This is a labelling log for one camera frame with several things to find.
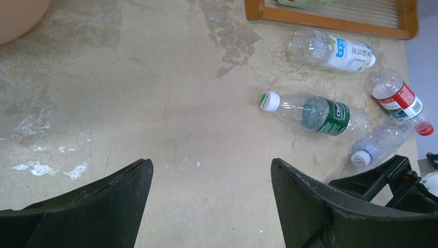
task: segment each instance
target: wooden tray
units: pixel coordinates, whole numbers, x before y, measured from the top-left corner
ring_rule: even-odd
[[[324,8],[296,8],[276,0],[245,0],[248,20],[305,25],[359,34],[414,38],[418,0],[335,0]]]

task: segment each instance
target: bottle body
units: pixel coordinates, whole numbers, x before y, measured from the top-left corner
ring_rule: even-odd
[[[423,103],[396,71],[385,68],[372,73],[366,88],[392,116],[411,120],[420,135],[433,132]]]
[[[359,167],[379,165],[414,134],[412,121],[392,118],[353,147],[351,162]]]
[[[286,58],[297,65],[348,72],[364,71],[376,62],[367,44],[310,28],[294,32],[286,45]]]
[[[260,107],[274,112],[279,119],[294,128],[322,132],[351,140],[366,135],[369,118],[356,107],[311,94],[279,94],[267,91]]]

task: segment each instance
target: bottle without label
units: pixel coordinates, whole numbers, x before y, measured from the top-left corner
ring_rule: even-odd
[[[310,28],[294,32],[286,45],[286,59],[297,65],[349,72],[364,71],[376,62],[369,45]]]
[[[423,103],[395,70],[386,68],[372,73],[367,90],[392,116],[410,120],[418,134],[433,133]]]
[[[359,167],[379,165],[414,134],[411,121],[392,118],[353,147],[351,162]]]
[[[280,96],[267,91],[260,98],[260,107],[264,111],[274,112],[292,127],[351,140],[363,138],[369,123],[367,114],[360,108],[311,94]]]

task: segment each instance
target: barcode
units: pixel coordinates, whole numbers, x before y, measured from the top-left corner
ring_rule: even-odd
[[[422,104],[421,104],[421,102],[420,101],[417,101],[416,103],[415,103],[415,105],[412,107],[412,111],[414,112],[414,113],[420,113],[421,112],[421,109],[423,108],[423,106],[422,106]]]

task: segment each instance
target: worn table surface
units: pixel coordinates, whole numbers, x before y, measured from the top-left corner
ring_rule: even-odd
[[[243,1],[53,0],[0,46],[0,209],[21,209],[140,158],[154,176],[138,247],[283,247],[273,158],[328,182],[359,173],[353,141],[292,130],[263,113],[267,89],[311,92],[388,116],[364,90],[384,66],[407,80],[403,41],[342,75],[292,68],[294,27],[248,22]],[[417,159],[414,138],[399,154]]]

